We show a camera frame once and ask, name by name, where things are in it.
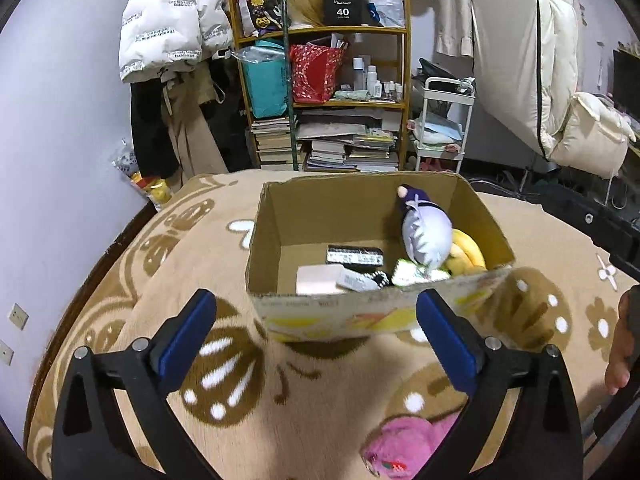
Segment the carpet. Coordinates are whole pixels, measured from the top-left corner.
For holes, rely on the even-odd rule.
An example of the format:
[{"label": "carpet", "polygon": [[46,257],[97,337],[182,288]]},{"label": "carpet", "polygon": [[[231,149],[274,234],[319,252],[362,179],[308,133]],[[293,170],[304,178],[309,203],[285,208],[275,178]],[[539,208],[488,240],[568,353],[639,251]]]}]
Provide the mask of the carpet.
[{"label": "carpet", "polygon": [[[196,176],[142,230],[83,309],[38,398],[27,452],[46,476],[73,350],[86,344],[94,352],[114,351],[152,336],[199,287],[219,298],[218,318],[168,400],[223,478],[364,480],[370,473],[359,452],[383,422],[406,414],[434,420],[462,407],[465,396],[452,389],[420,329],[281,344],[261,326],[244,291],[260,190],[266,181],[299,175],[249,170]],[[601,395],[618,298],[634,282],[615,272],[616,292],[598,275],[596,255],[606,263],[607,254],[539,206],[481,197],[517,261],[477,321],[522,348],[557,345],[585,415]],[[512,392],[504,403],[477,466],[497,451],[515,398]],[[126,396],[118,401],[141,459],[159,468]]]}]

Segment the white wall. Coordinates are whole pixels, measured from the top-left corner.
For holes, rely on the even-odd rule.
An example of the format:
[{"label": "white wall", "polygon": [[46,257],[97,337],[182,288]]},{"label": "white wall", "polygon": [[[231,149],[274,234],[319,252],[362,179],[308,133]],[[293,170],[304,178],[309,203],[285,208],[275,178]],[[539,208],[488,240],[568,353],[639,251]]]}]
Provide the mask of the white wall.
[{"label": "white wall", "polygon": [[[606,94],[613,88],[613,51],[618,48],[618,42],[628,44],[638,39],[614,0],[580,2],[584,6],[584,20],[587,22],[582,35],[582,55],[585,60],[582,89]],[[599,41],[604,43],[604,47],[598,45]],[[604,54],[603,70],[598,88],[601,54]]]},{"label": "white wall", "polygon": [[[0,415],[22,443],[34,375],[65,308],[144,205],[110,164],[130,136],[118,78],[127,0],[22,0],[0,32]],[[7,319],[30,315],[23,332]]]},{"label": "white wall", "polygon": [[[585,20],[588,23],[582,38],[582,88],[588,92],[606,93],[613,81],[613,49],[618,46],[618,41],[628,43],[635,40],[635,37],[614,0],[581,0],[581,3],[585,7]],[[435,52],[437,8],[437,0],[412,0],[412,67],[419,66],[418,60],[423,57],[447,68],[458,77],[471,76],[472,60],[443,56]],[[601,53],[597,41],[605,43],[601,91],[597,88]],[[530,164],[534,154],[524,142],[489,115],[478,101],[474,106],[465,151],[468,158],[520,168]],[[544,162],[538,158],[536,169],[542,171],[543,168]]]}]

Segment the hanging clothes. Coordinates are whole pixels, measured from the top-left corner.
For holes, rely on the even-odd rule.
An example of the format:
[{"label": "hanging clothes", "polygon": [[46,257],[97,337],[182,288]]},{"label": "hanging clothes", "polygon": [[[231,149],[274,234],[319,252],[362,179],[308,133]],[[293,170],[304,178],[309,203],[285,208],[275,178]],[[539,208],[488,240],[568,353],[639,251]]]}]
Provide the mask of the hanging clothes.
[{"label": "hanging clothes", "polygon": [[217,100],[224,94],[216,91],[207,62],[201,62],[193,72],[186,72],[167,84],[164,90],[162,114],[168,125],[169,138],[182,167],[182,177],[188,180],[201,174],[228,173],[200,104]]},{"label": "hanging clothes", "polygon": [[172,176],[179,167],[169,130],[162,121],[162,82],[131,86],[131,136],[142,176]]},{"label": "hanging clothes", "polygon": [[446,56],[474,55],[471,0],[439,0],[436,51]]},{"label": "hanging clothes", "polygon": [[129,0],[122,14],[120,79],[189,72],[232,43],[224,0]]}]

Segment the blue gripper pad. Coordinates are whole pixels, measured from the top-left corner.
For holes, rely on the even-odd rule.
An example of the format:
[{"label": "blue gripper pad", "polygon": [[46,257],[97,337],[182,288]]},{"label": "blue gripper pad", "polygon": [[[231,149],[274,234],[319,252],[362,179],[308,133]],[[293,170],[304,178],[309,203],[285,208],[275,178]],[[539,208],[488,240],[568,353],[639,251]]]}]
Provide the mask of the blue gripper pad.
[{"label": "blue gripper pad", "polygon": [[150,364],[165,395],[180,388],[204,339],[216,320],[216,297],[199,288],[176,317],[156,332]]},{"label": "blue gripper pad", "polygon": [[471,396],[484,364],[476,330],[466,319],[456,316],[433,289],[418,295],[415,315],[453,387]]}]

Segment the wooden shelf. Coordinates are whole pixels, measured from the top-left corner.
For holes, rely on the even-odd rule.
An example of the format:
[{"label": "wooden shelf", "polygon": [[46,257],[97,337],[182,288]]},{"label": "wooden shelf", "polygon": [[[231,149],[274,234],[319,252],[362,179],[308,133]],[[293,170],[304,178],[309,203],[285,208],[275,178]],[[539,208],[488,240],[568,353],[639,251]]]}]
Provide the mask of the wooden shelf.
[{"label": "wooden shelf", "polygon": [[[375,25],[331,25],[327,27],[304,27],[289,29],[285,36],[283,31],[269,32],[262,36],[244,36],[242,32],[242,19],[241,13],[238,7],[238,0],[229,0],[229,22],[234,35],[234,49],[239,50],[243,46],[251,45],[257,40],[268,40],[269,38],[282,38],[285,47],[288,44],[300,43],[308,41],[314,37],[326,35],[331,32],[338,32],[341,34],[385,34],[395,38],[396,43],[396,57],[394,60],[376,60],[375,65],[394,68],[396,72],[395,81],[402,82],[404,101],[400,103],[395,102],[371,102],[371,101],[328,101],[322,104],[306,104],[306,103],[293,103],[290,97],[287,99],[287,112],[290,115],[289,121],[292,123],[293,111],[300,108],[377,108],[387,110],[398,110],[402,112],[401,127],[399,131],[398,144],[396,149],[398,150],[399,167],[402,168],[406,162],[406,150],[410,143],[408,138],[408,132],[406,124],[409,118],[410,108],[410,94],[411,94],[411,0],[404,1],[404,28],[399,27],[378,27]],[[283,14],[287,13],[287,0],[282,0]],[[290,63],[288,49],[285,52],[285,59],[287,63]],[[244,100],[245,109],[247,111],[247,121],[249,127],[254,121],[251,109],[251,101],[248,94],[248,88],[246,81],[244,80],[243,63],[238,61],[238,72],[240,75],[240,85],[242,89],[242,98]],[[286,70],[288,77],[290,78],[290,64],[286,64]],[[249,135],[250,149],[253,152],[252,158],[257,160],[257,142],[253,134]],[[298,161],[298,167],[300,170],[307,171],[306,164],[302,161]],[[357,170],[324,170],[326,173],[354,173]]]},{"label": "wooden shelf", "polygon": [[[399,27],[377,27],[372,25],[331,25],[327,27],[305,27],[305,28],[290,28],[289,35],[296,36],[298,34],[323,34],[326,32],[340,32],[341,34],[354,34],[360,32],[361,34],[406,34],[405,28]],[[268,40],[269,38],[281,38],[282,32],[268,32],[262,36],[245,36],[244,38],[238,38],[238,43],[253,43],[256,40]]]},{"label": "wooden shelf", "polygon": [[293,103],[294,108],[388,108],[402,110],[405,103],[384,103],[379,101],[327,101],[322,104],[316,103]]}]

